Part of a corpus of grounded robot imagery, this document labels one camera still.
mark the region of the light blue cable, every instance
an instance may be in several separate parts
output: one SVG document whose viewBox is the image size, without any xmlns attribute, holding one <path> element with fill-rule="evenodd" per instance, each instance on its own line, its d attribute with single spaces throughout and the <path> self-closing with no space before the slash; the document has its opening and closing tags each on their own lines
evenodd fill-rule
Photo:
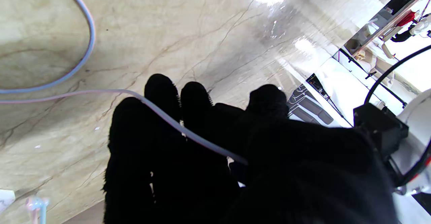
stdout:
<svg viewBox="0 0 431 224">
<path fill-rule="evenodd" d="M 44 84 L 41 86 L 25 88 L 25 89 L 0 89 L 0 94 L 29 93 L 29 92 L 35 92 L 35 91 L 54 87 L 57 84 L 60 84 L 64 81 L 68 80 L 77 71 L 79 71 L 82 68 L 82 66 L 85 65 L 85 63 L 87 62 L 88 58 L 90 57 L 90 55 L 94 49 L 94 44 L 96 42 L 96 27 L 94 26 L 93 17 L 91 15 L 90 11 L 88 10 L 87 6 L 85 5 L 85 3 L 82 0 L 74 0 L 74 1 L 78 4 L 80 9 L 84 13 L 85 18 L 87 19 L 88 27 L 90 29 L 90 42 L 88 43 L 87 51 L 85 52 L 85 55 L 81 59 L 81 61 L 77 64 L 77 66 L 75 66 L 75 68 L 72 71 L 68 72 L 66 75 L 62 76 L 61 78 L 59 78 L 53 82 L 50 82 L 50 83 L 47 83 L 47 84 Z"/>
</svg>

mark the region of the white cable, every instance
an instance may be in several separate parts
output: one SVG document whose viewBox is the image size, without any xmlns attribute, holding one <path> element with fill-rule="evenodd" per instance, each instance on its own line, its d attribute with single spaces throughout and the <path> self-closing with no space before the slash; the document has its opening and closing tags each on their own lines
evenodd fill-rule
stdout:
<svg viewBox="0 0 431 224">
<path fill-rule="evenodd" d="M 236 155 L 233 152 L 230 152 L 220 146 L 217 146 L 216 144 L 204 139 L 203 137 L 200 137 L 196 133 L 192 132 L 191 130 L 181 126 L 178 122 L 176 122 L 172 117 L 170 117 L 167 113 L 165 113 L 162 109 L 157 107 L 154 103 L 152 103 L 150 100 L 146 99 L 142 95 L 139 95 L 137 92 L 133 92 L 126 89 L 105 89 L 105 90 L 85 90 L 85 91 L 76 91 L 76 92 L 70 92 L 65 93 L 61 95 L 55 95 L 47 98 L 37 98 L 37 99 L 27 99 L 27 100 L 0 100 L 0 104 L 29 104 L 29 103 L 37 103 L 37 102 L 44 102 L 44 101 L 50 101 L 58 98 L 64 98 L 74 95 L 81 95 L 81 94 L 89 94 L 89 93 L 125 93 L 130 94 L 134 96 L 135 98 L 138 98 L 142 101 L 142 103 L 146 104 L 151 110 L 153 110 L 157 115 L 159 115 L 164 121 L 166 121 L 168 124 L 170 124 L 172 127 L 174 127 L 177 131 L 183 132 L 188 138 L 194 140 L 198 144 L 208 148 L 211 151 L 217 152 L 225 157 L 231 157 L 235 161 L 238 161 L 242 164 L 248 165 L 248 161 L 243 158 L 242 156 Z"/>
</svg>

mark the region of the clear plastic tube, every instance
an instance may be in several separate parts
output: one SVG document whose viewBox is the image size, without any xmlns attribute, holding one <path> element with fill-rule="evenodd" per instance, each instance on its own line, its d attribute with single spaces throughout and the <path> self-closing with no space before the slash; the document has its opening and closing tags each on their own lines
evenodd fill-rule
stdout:
<svg viewBox="0 0 431 224">
<path fill-rule="evenodd" d="M 159 115 L 163 120 L 169 123 L 177 131 L 183 132 L 188 138 L 194 140 L 198 144 L 214 152 L 217 152 L 226 157 L 231 157 L 235 161 L 248 165 L 248 161 L 242 156 L 236 155 L 235 153 L 230 152 L 220 146 L 217 146 L 216 144 L 204 139 L 203 137 L 200 137 L 199 135 L 192 132 L 191 130 L 181 126 L 177 121 L 171 118 L 167 113 L 165 113 L 163 110 L 157 107 L 157 105 L 153 104 L 150 100 L 146 99 L 142 95 L 139 95 L 137 92 L 133 92 L 126 89 L 85 90 L 85 91 L 76 91 L 76 92 L 70 92 L 70 93 L 65 93 L 61 95 L 55 95 L 47 98 L 37 98 L 37 99 L 27 99 L 27 100 L 0 100 L 0 104 L 29 104 L 29 103 L 44 102 L 44 101 L 54 100 L 57 98 L 64 98 L 64 97 L 69 97 L 74 95 L 82 95 L 82 94 L 90 94 L 90 93 L 125 93 L 125 94 L 132 95 L 133 97 L 141 100 L 142 103 L 146 104 L 151 110 L 153 110 L 157 115 Z"/>
<path fill-rule="evenodd" d="M 90 11 L 88 10 L 87 6 L 83 2 L 83 0 L 74 0 L 74 1 L 78 4 L 79 8 L 84 13 L 85 18 L 86 18 L 87 23 L 88 23 L 88 28 L 90 29 L 90 41 L 88 43 L 87 51 L 85 52 L 85 55 L 82 57 L 81 61 L 77 64 L 77 66 L 75 66 L 74 69 L 72 69 L 72 71 L 68 72 L 66 75 L 62 76 L 61 78 L 59 78 L 55 81 L 52 81 L 50 83 L 47 83 L 47 84 L 44 84 L 41 86 L 25 88 L 25 89 L 0 89 L 0 94 L 29 93 L 29 92 L 35 92 L 35 91 L 54 87 L 55 85 L 58 85 L 64 81 L 68 80 L 75 73 L 77 73 L 77 71 L 79 71 L 82 68 L 82 66 L 85 65 L 88 58 L 90 58 L 91 53 L 93 52 L 94 44 L 96 42 L 96 26 L 94 25 L 94 19 L 91 15 Z"/>
</svg>

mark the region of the red garment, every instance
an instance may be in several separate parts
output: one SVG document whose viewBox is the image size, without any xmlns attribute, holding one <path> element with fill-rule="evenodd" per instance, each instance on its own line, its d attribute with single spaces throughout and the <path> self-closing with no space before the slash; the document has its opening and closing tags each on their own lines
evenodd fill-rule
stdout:
<svg viewBox="0 0 431 224">
<path fill-rule="evenodd" d="M 397 26 L 403 27 L 404 25 L 410 23 L 415 18 L 415 12 L 409 12 L 404 18 L 397 24 Z"/>
</svg>

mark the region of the marble floor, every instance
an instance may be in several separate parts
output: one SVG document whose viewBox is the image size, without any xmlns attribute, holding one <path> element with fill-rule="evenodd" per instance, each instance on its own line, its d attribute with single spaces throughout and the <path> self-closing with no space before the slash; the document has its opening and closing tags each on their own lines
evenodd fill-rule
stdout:
<svg viewBox="0 0 431 224">
<path fill-rule="evenodd" d="M 85 89 L 143 92 L 148 77 L 160 72 L 179 89 L 196 80 L 215 102 L 245 107 L 249 92 L 266 83 L 289 95 L 389 0 L 84 1 L 97 27 L 84 68 L 54 88 L 0 99 Z M 88 39 L 73 0 L 0 0 L 0 87 L 61 77 Z M 110 118 L 123 97 L 0 106 L 0 189 L 17 197 L 0 223 L 29 223 L 24 202 L 33 194 L 50 199 L 50 224 L 103 199 Z"/>
</svg>

